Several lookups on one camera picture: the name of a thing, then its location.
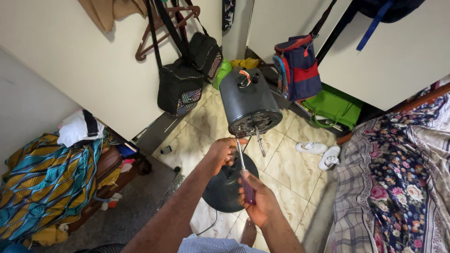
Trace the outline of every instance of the patterned african fabric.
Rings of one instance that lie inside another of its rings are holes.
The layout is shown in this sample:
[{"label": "patterned african fabric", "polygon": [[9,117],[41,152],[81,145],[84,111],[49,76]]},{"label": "patterned african fabric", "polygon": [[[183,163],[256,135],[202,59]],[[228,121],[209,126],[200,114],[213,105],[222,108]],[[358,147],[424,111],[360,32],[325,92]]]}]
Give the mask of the patterned african fabric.
[{"label": "patterned african fabric", "polygon": [[336,166],[337,252],[449,252],[450,103],[359,125]]},{"label": "patterned african fabric", "polygon": [[81,149],[57,144],[57,134],[43,134],[6,160],[0,199],[0,236],[20,241],[56,222],[80,218],[93,197],[102,148],[115,141],[103,132]]}]

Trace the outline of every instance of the hanger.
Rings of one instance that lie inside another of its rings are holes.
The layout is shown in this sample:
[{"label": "hanger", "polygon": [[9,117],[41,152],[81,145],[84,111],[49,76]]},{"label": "hanger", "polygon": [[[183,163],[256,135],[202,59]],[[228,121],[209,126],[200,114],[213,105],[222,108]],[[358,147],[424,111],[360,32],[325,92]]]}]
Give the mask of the hanger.
[{"label": "hanger", "polygon": [[[166,7],[166,11],[169,14],[169,17],[172,19],[175,17],[175,12],[177,11],[182,11],[182,10],[190,10],[191,12],[180,22],[178,22],[178,24],[175,26],[175,29],[180,28],[180,26],[184,26],[187,23],[187,20],[191,17],[197,18],[200,15],[200,7],[199,6],[188,6],[188,7]],[[164,26],[164,23],[161,20],[161,17],[157,14],[157,11],[155,10],[154,6],[152,6],[152,14],[153,14],[153,19],[154,19],[154,24],[155,24],[155,30],[158,30],[159,28]],[[136,51],[136,60],[138,61],[143,61],[147,58],[147,52],[149,52],[152,48],[153,48],[153,44],[151,44],[149,47],[147,47],[146,49],[142,49],[143,46],[145,45],[145,41],[147,40],[147,37],[149,36],[149,32],[150,32],[150,25],[147,25],[147,28],[145,29],[144,35],[142,36],[142,42],[139,43],[139,47],[138,50]],[[165,40],[167,37],[169,37],[170,34],[167,33],[166,35],[164,35],[163,37],[161,37],[157,43],[161,43],[161,41]]]}]

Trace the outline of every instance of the blue strap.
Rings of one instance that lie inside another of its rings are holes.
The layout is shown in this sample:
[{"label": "blue strap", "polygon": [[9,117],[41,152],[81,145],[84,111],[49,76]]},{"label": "blue strap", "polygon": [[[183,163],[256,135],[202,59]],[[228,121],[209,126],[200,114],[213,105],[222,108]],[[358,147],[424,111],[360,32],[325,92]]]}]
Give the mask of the blue strap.
[{"label": "blue strap", "polygon": [[384,14],[386,14],[387,10],[389,10],[389,8],[392,6],[393,3],[394,0],[387,0],[387,2],[380,8],[377,15],[374,17],[372,23],[370,24],[369,28],[367,29],[366,33],[364,34],[363,38],[361,39],[360,43],[356,47],[356,50],[361,51],[364,48],[370,36],[372,36],[378,24],[383,19]]}]

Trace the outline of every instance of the green shopping bag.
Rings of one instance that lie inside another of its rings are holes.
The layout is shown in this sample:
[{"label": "green shopping bag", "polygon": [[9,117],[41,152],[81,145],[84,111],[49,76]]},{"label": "green shopping bag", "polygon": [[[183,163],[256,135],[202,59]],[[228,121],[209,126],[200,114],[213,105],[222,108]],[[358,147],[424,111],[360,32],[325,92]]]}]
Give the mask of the green shopping bag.
[{"label": "green shopping bag", "polygon": [[[314,97],[306,99],[302,104],[314,114],[310,117],[311,124],[317,127],[332,127],[336,123],[353,129],[360,116],[363,102],[340,90],[322,83],[322,90]],[[320,123],[316,115],[329,118],[328,125]]]}]

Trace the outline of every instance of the white shoe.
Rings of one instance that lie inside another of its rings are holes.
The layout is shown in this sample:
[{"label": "white shoe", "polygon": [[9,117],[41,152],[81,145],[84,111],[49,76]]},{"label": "white shoe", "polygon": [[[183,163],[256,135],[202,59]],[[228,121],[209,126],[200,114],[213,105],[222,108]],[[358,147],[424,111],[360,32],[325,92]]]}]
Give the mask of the white shoe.
[{"label": "white shoe", "polygon": [[338,157],[340,152],[341,148],[337,145],[329,147],[319,162],[319,168],[323,171],[326,171],[334,164],[339,164]]},{"label": "white shoe", "polygon": [[322,154],[327,150],[327,145],[320,142],[299,142],[295,145],[298,152]]}]

